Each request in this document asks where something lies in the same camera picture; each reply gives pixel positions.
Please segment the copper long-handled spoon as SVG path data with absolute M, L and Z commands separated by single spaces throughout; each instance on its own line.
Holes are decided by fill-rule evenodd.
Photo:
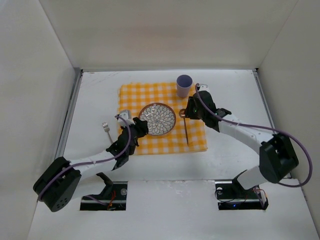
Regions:
M 186 143 L 187 143 L 187 145 L 189 145 L 189 137 L 188 137 L 187 124 L 186 124 L 186 114 L 185 114 L 184 108 L 179 111 L 179 116 L 180 116 L 180 118 L 183 119 Z

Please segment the patterned ceramic plate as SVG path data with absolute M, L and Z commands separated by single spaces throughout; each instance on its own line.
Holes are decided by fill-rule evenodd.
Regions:
M 160 102 L 146 105 L 138 115 L 142 121 L 147 121 L 148 134 L 151 136 L 163 136 L 168 134 L 176 125 L 174 110 Z

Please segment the yellow white checkered cloth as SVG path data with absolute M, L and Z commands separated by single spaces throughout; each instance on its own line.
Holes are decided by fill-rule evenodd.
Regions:
M 132 117 L 139 117 L 140 111 L 151 103 L 163 103 L 170 106 L 176 115 L 176 124 L 167 134 L 152 136 L 147 134 L 139 139 L 136 155 L 162 155 L 207 150 L 205 125 L 202 121 L 186 119 L 189 145 L 187 145 L 184 121 L 179 111 L 186 107 L 187 98 L 177 95 L 174 82 L 129 83 L 120 87 L 118 92 L 118 109 L 130 110 Z

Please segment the lavender plastic cup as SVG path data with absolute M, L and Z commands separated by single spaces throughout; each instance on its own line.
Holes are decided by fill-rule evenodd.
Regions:
M 193 79 L 189 75 L 186 75 L 186 74 L 180 75 L 176 79 L 177 96 L 180 98 L 187 97 L 192 84 L 193 84 Z

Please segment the silver metal fork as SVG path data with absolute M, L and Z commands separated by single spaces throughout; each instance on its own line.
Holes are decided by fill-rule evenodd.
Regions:
M 110 134 L 110 127 L 109 127 L 108 123 L 107 122 L 103 122 L 102 123 L 102 127 L 103 127 L 104 132 L 107 133 L 108 138 L 110 140 L 110 143 L 113 144 L 114 142 L 113 142 L 113 139 L 112 139 L 111 134 Z

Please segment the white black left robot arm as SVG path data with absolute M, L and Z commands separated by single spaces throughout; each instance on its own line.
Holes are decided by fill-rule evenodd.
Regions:
M 128 162 L 139 146 L 138 139 L 149 133 L 148 122 L 138 117 L 126 120 L 116 116 L 122 124 L 122 132 L 108 148 L 93 156 L 68 160 L 56 158 L 33 185 L 38 201 L 43 202 L 51 212 L 62 210 L 73 198 L 78 184 L 94 175 L 109 178 L 106 173 L 121 168 Z

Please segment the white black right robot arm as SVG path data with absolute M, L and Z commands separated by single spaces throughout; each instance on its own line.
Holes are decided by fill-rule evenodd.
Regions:
M 207 127 L 238 140 L 258 154 L 259 164 L 232 180 L 235 191 L 249 190 L 266 182 L 277 184 L 299 165 L 289 137 L 245 127 L 229 110 L 216 108 L 211 94 L 205 90 L 188 97 L 184 115 L 187 119 L 202 120 Z

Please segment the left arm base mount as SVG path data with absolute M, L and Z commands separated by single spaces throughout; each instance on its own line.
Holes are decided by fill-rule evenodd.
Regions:
M 127 207 L 128 182 L 112 181 L 104 173 L 96 174 L 103 180 L 104 188 L 99 194 L 81 198 L 80 211 L 125 211 Z

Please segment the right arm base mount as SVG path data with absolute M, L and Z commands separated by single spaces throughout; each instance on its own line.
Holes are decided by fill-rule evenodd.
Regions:
M 216 181 L 214 196 L 220 211 L 265 211 L 269 206 L 267 194 L 259 185 L 238 193 L 233 189 L 231 181 Z

